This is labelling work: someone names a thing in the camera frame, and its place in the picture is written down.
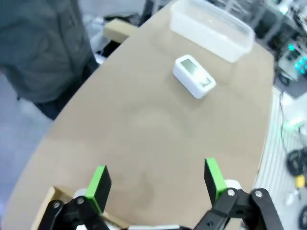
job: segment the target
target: electronic equipment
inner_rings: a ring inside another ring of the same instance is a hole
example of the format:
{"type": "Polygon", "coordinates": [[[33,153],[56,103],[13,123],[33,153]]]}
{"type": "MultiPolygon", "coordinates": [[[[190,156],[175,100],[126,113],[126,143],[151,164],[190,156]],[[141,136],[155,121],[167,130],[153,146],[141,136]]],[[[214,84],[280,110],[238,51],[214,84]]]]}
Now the electronic equipment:
{"type": "Polygon", "coordinates": [[[307,48],[303,42],[291,41],[284,48],[278,60],[281,74],[290,80],[297,81],[299,77],[307,75],[307,48]]]}
{"type": "Polygon", "coordinates": [[[213,77],[191,55],[184,55],[175,61],[173,74],[197,99],[216,86],[213,77]]]}

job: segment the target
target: device screen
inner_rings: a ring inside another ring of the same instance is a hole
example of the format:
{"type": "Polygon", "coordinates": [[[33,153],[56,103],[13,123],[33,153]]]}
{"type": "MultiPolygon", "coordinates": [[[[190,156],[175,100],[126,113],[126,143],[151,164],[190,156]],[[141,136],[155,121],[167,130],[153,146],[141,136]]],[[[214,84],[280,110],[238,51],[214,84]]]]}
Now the device screen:
{"type": "Polygon", "coordinates": [[[203,71],[198,68],[190,59],[183,60],[181,64],[202,86],[209,85],[211,81],[206,76],[204,76],[203,71]]]}
{"type": "Polygon", "coordinates": [[[288,54],[287,59],[289,61],[296,60],[300,55],[301,53],[295,49],[288,54]]]}

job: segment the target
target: white device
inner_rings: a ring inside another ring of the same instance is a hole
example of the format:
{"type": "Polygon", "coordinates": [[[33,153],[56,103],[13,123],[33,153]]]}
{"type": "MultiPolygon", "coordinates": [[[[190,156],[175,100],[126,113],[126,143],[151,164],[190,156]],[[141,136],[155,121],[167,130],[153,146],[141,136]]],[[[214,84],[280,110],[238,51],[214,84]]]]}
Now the white device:
{"type": "Polygon", "coordinates": [[[173,74],[197,99],[216,86],[213,77],[191,55],[184,55],[175,61],[173,74]]]}

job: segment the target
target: clear plastic container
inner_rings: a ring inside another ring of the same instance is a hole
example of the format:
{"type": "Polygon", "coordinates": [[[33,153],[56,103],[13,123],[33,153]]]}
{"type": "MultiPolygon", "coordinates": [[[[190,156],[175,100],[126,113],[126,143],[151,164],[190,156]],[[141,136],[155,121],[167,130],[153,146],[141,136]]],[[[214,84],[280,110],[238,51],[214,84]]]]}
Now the clear plastic container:
{"type": "Polygon", "coordinates": [[[249,53],[255,40],[248,25],[205,0],[175,2],[170,28],[231,63],[249,53]]]}

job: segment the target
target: wooden table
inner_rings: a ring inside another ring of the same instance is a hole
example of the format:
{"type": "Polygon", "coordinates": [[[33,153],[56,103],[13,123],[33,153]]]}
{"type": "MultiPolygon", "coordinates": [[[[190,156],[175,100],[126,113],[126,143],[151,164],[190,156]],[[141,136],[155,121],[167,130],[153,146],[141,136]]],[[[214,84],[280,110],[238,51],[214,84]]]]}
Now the wooden table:
{"type": "Polygon", "coordinates": [[[229,64],[169,30],[169,7],[120,46],[76,93],[26,166],[3,219],[30,229],[50,186],[86,187],[107,164],[106,210],[130,223],[194,227],[211,207],[204,158],[249,191],[257,176],[272,95],[273,57],[255,44],[229,64]],[[217,81],[201,100],[172,75],[194,56],[217,81]]]}

